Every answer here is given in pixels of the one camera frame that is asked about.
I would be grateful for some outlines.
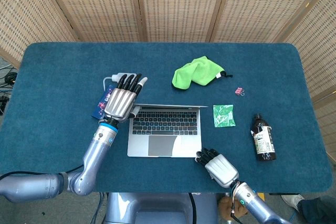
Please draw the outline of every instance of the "laptop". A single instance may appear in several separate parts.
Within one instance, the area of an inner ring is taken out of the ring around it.
[[[129,157],[196,157],[202,149],[199,109],[204,106],[137,104],[130,120]]]

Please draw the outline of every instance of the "green packet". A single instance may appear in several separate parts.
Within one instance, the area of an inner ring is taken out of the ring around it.
[[[214,105],[215,127],[236,126],[233,119],[233,105]]]

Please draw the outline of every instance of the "laptop keyboard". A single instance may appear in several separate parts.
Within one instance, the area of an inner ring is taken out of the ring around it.
[[[133,119],[136,135],[197,135],[196,112],[140,111]]]

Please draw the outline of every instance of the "table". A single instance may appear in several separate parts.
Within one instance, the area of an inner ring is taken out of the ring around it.
[[[206,55],[233,74],[186,91],[171,85],[174,70]],[[304,79],[291,44],[45,42],[24,55],[0,132],[0,173],[57,173],[82,163],[98,127],[91,117],[102,79],[143,73],[137,103],[206,105],[202,145],[223,153],[240,179],[270,193],[327,190],[330,165]],[[245,96],[235,90],[243,87]],[[235,127],[214,127],[214,104],[233,104]],[[256,159],[250,126],[261,113],[272,126],[277,159]],[[127,156],[129,123],[119,133],[97,177],[98,191],[221,192],[192,158]]]

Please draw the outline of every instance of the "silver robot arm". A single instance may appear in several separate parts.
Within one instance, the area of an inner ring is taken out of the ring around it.
[[[54,198],[64,190],[82,196],[90,194],[97,172],[117,135],[118,123],[135,117],[140,109],[134,106],[134,101],[147,81],[145,77],[138,83],[140,76],[131,75],[125,81],[125,74],[112,91],[104,110],[107,119],[100,123],[93,136],[83,157],[84,169],[81,173],[6,176],[0,179],[0,195],[11,202],[24,202]]]
[[[241,183],[237,169],[216,150],[208,150],[203,148],[201,152],[197,152],[198,163],[202,164],[209,172],[210,177],[214,179],[220,186],[233,189],[233,197],[237,198],[242,205],[263,224],[290,224],[290,222],[282,219],[273,212],[266,203],[246,184]],[[231,217],[234,216],[234,205],[231,211]]]

